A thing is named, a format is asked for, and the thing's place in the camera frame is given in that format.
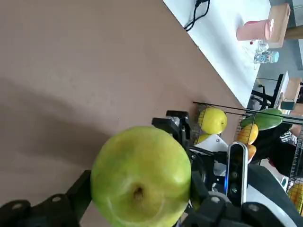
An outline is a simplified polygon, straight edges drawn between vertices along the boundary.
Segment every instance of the person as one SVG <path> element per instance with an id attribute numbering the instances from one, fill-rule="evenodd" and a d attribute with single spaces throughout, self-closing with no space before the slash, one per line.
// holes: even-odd
<path id="1" fill-rule="evenodd" d="M 272 129 L 259 131 L 258 137 L 253 143 L 257 151 L 252 158 L 252 162 L 257 163 L 262 159 L 268 158 L 280 174 L 289 176 L 296 152 L 296 145 L 283 142 L 280 138 L 288 131 L 294 136 L 299 137 L 301 125 L 292 125 L 283 122 Z M 302 166 L 303 160 L 300 160 L 298 176 L 296 177 L 299 177 L 299 175 L 303 177 Z"/>

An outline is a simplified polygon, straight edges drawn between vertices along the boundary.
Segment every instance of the white table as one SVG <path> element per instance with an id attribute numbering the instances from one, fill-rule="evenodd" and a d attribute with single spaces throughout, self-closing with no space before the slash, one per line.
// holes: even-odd
<path id="1" fill-rule="evenodd" d="M 182 26 L 192 20 L 195 0 L 164 2 Z M 198 7 L 197 17 L 204 14 L 206 7 L 207 2 Z M 269 0 L 211 0 L 207 15 L 196 21 L 189 31 L 244 107 L 247 107 L 259 65 L 253 63 L 252 53 L 256 47 L 249 45 L 249 41 L 237 41 L 236 30 L 247 21 L 267 19 L 269 11 Z"/>

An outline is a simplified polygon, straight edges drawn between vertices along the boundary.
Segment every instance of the plastic bottle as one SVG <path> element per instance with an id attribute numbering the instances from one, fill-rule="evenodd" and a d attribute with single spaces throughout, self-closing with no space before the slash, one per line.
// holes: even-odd
<path id="1" fill-rule="evenodd" d="M 261 53 L 256 53 L 254 56 L 254 63 L 276 63 L 278 60 L 278 51 L 263 51 Z"/>

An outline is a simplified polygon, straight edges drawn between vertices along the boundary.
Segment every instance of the green pear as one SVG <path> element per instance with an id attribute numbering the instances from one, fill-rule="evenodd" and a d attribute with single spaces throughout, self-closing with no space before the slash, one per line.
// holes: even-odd
<path id="1" fill-rule="evenodd" d="M 182 146 L 154 127 L 110 138 L 91 171 L 91 195 L 114 227 L 170 227 L 184 212 L 191 166 Z"/>

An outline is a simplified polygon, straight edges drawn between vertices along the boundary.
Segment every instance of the cardboard box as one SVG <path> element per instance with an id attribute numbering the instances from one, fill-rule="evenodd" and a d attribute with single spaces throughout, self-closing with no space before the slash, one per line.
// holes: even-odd
<path id="1" fill-rule="evenodd" d="M 268 19 L 274 20 L 274 31 L 270 40 L 268 40 L 270 48 L 280 48 L 283 46 L 289 15 L 290 7 L 287 3 L 270 8 Z"/>

